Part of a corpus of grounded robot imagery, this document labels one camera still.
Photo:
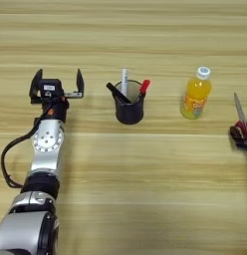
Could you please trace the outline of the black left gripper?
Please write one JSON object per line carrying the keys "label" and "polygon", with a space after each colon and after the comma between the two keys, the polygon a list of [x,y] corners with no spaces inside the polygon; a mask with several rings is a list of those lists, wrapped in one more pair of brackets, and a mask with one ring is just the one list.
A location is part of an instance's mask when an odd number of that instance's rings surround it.
{"label": "black left gripper", "polygon": [[39,82],[42,80],[43,70],[40,69],[34,76],[29,97],[31,104],[39,104],[42,102],[43,109],[43,120],[58,120],[64,123],[67,117],[67,110],[70,106],[69,100],[71,99],[81,99],[84,95],[85,83],[81,70],[77,71],[77,88],[78,93],[64,93],[62,96],[45,98],[43,101],[38,96]]}

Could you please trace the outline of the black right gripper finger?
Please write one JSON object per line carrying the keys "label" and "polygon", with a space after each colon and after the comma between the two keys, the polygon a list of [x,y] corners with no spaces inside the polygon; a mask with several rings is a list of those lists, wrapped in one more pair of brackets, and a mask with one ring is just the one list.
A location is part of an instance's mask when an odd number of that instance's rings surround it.
{"label": "black right gripper finger", "polygon": [[230,136],[235,141],[238,148],[247,148],[247,133],[239,127],[230,128]]}

